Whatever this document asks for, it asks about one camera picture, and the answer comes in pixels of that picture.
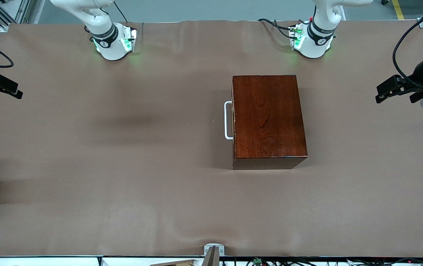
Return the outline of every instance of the drawer handle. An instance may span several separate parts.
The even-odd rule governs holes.
[[[232,104],[232,103],[233,103],[233,101],[227,101],[227,102],[225,102],[225,138],[227,140],[230,140],[230,141],[233,140],[233,137],[228,136],[228,112],[226,111],[226,106],[228,104]]]

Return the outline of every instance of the white handle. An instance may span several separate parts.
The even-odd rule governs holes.
[[[233,137],[228,136],[228,112],[226,111],[226,105],[232,104],[232,103],[233,103],[232,101],[225,102],[225,138],[230,141],[233,140]]]

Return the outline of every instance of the table surface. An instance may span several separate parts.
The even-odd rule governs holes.
[[[145,24],[108,62],[81,25],[12,25],[0,49],[0,255],[423,256],[423,109],[375,103],[414,21],[345,21],[320,59],[260,22]],[[399,49],[423,59],[423,29]],[[308,159],[235,171],[234,75],[296,74]]]

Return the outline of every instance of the wooden cabinet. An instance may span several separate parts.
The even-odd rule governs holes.
[[[291,169],[308,157],[295,75],[233,77],[233,169]]]

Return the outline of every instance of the yellow line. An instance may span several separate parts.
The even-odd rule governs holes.
[[[399,20],[405,20],[402,14],[402,9],[400,9],[399,0],[392,0],[393,8],[395,8],[395,13],[397,14],[397,18]]]

